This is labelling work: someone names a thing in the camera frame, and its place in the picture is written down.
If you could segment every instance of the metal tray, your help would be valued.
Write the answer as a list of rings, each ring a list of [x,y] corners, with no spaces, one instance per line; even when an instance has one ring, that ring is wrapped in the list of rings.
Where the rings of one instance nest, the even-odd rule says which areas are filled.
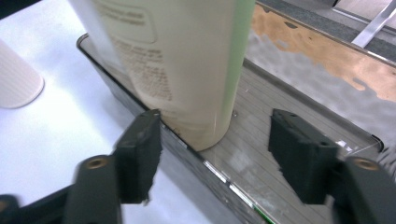
[[[78,48],[92,62],[113,94],[135,115],[147,110],[99,63],[88,35]],[[248,60],[239,81],[234,113],[226,135],[210,149],[196,152],[163,124],[163,144],[193,171],[245,223],[331,223],[331,202],[304,205],[292,191],[267,150],[273,108],[307,120],[348,154],[374,158],[380,141],[319,105]]]

